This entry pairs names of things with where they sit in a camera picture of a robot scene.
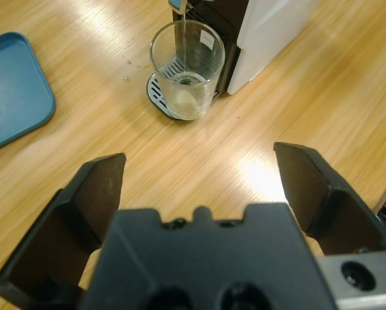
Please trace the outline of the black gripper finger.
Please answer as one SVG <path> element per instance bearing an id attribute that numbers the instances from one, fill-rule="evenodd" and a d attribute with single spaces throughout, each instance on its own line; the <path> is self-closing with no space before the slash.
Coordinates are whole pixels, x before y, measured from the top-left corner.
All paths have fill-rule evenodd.
<path id="1" fill-rule="evenodd" d="M 274 151 L 297 222 L 324 254 L 386 251 L 386 226 L 317 150 L 276 142 Z"/>
<path id="2" fill-rule="evenodd" d="M 80 279 L 119 207 L 126 156 L 84 163 L 59 189 L 0 270 L 0 297 L 20 309 L 78 309 Z"/>

